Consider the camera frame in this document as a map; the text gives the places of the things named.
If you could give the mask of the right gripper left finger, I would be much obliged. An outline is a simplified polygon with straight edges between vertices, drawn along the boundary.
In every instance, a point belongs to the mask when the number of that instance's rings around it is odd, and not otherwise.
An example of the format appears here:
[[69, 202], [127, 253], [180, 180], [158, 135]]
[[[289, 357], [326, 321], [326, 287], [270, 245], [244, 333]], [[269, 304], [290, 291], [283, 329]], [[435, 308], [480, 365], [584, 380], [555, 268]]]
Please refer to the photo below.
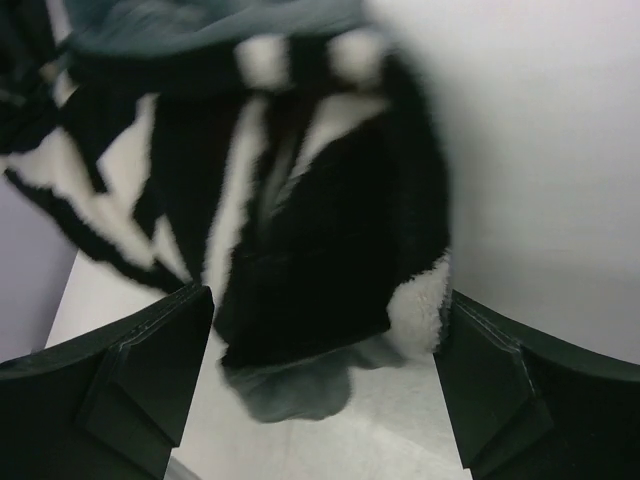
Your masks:
[[161, 479], [181, 443], [214, 305], [188, 285], [1, 365], [4, 479]]

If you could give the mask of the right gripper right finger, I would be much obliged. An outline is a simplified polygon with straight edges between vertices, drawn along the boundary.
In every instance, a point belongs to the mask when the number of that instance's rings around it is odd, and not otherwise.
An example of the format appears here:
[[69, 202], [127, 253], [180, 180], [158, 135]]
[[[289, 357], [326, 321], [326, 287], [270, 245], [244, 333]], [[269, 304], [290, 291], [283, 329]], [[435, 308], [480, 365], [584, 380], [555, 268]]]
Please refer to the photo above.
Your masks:
[[454, 293], [435, 356], [464, 468], [484, 480], [639, 476], [639, 368]]

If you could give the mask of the dark green plush pillowcase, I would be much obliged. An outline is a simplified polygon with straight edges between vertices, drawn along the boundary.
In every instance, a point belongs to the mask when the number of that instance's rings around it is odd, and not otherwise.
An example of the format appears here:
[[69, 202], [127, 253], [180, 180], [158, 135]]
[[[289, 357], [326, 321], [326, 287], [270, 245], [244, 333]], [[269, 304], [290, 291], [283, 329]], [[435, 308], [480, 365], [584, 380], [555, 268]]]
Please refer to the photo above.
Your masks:
[[1, 5], [1, 172], [82, 253], [209, 287], [261, 423], [430, 356], [449, 174], [419, 67], [363, 1]]

